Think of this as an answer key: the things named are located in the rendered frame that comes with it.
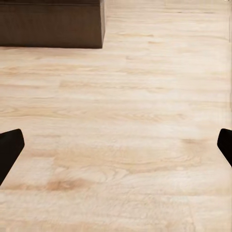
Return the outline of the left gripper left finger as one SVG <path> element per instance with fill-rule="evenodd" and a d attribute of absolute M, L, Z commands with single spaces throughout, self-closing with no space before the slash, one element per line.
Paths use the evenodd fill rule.
<path fill-rule="evenodd" d="M 24 147 L 24 137 L 20 128 L 0 134 L 0 185 Z"/>

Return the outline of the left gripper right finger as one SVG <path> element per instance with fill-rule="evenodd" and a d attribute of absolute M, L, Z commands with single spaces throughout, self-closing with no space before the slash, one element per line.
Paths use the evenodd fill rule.
<path fill-rule="evenodd" d="M 232 166 L 232 130 L 220 130 L 217 146 Z"/>

